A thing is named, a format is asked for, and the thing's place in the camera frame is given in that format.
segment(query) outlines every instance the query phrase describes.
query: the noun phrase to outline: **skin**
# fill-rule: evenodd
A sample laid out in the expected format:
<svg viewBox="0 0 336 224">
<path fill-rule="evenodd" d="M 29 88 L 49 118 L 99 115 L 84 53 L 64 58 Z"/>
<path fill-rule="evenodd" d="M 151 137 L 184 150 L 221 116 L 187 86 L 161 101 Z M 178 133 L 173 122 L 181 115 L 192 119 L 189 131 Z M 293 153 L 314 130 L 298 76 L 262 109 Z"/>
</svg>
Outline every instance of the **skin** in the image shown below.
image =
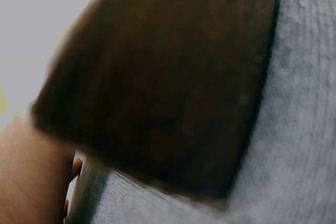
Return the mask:
<svg viewBox="0 0 336 224">
<path fill-rule="evenodd" d="M 0 223 L 63 223 L 82 166 L 74 154 L 14 118 L 0 132 Z"/>
</svg>

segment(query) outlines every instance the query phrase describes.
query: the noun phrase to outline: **knit fabric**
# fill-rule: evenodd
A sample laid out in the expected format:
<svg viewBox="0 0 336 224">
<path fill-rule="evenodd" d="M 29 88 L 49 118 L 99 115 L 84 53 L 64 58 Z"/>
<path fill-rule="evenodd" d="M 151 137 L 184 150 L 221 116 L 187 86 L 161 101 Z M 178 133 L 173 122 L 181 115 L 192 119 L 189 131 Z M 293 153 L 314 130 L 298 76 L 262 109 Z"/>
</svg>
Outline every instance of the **knit fabric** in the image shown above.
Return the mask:
<svg viewBox="0 0 336 224">
<path fill-rule="evenodd" d="M 280 1 L 264 98 L 225 213 L 116 172 L 90 176 L 69 223 L 335 224 L 336 0 Z"/>
</svg>

